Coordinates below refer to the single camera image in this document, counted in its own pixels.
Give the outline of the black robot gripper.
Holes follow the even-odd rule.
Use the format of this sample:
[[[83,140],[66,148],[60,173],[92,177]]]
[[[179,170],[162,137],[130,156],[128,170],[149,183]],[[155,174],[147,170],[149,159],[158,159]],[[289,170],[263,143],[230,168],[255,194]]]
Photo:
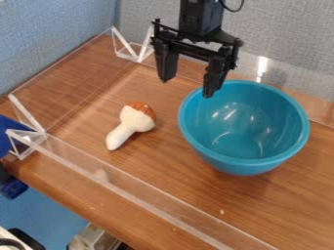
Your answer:
[[[237,67],[239,49],[245,45],[241,38],[222,29],[225,11],[235,12],[227,7],[226,0],[181,0],[179,26],[174,28],[161,19],[153,22],[151,45],[162,82],[177,76],[181,54],[202,61],[210,60],[203,76],[202,95],[206,98],[222,88],[229,70]]]

